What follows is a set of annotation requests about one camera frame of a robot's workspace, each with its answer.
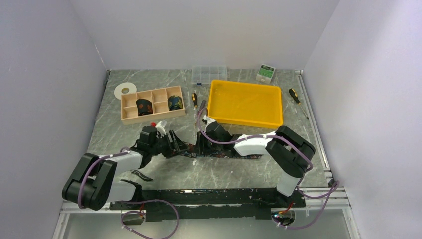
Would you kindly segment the navy floral necktie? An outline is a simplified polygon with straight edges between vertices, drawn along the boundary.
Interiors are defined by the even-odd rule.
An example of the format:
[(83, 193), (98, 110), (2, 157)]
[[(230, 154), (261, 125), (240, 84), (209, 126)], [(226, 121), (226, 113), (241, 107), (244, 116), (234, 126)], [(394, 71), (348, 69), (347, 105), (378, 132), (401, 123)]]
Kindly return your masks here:
[(252, 154), (247, 156), (241, 156), (238, 153), (231, 153), (226, 151), (221, 151), (217, 149), (212, 149), (205, 147), (203, 149), (198, 149), (193, 144), (187, 144), (188, 150), (179, 153), (180, 156), (188, 158), (233, 158), (233, 159), (260, 159), (263, 155)]

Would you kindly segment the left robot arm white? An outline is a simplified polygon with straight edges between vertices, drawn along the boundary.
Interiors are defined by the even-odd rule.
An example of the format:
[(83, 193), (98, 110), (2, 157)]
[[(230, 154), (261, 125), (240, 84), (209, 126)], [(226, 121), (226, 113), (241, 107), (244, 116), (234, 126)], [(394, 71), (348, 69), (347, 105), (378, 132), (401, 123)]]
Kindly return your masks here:
[(145, 126), (135, 144), (122, 148), (119, 153), (85, 153), (63, 186), (62, 198), (76, 203), (80, 209), (95, 211), (106, 203), (120, 201), (130, 209), (139, 208), (143, 202), (142, 186), (118, 176), (145, 167), (152, 157), (168, 149), (167, 143), (167, 134)]

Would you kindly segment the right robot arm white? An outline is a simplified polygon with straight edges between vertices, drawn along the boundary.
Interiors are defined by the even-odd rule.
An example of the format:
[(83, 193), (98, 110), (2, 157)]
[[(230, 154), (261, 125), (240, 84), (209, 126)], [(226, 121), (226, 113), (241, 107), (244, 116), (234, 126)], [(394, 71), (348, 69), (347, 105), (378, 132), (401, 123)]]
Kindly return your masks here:
[(179, 139), (176, 142), (177, 154), (228, 158), (269, 155), (282, 170), (274, 193), (274, 200), (281, 207), (293, 201), (293, 192), (313, 168), (311, 160), (316, 151), (287, 126), (266, 134), (247, 135), (230, 134), (219, 123), (211, 122), (197, 131), (195, 144)]

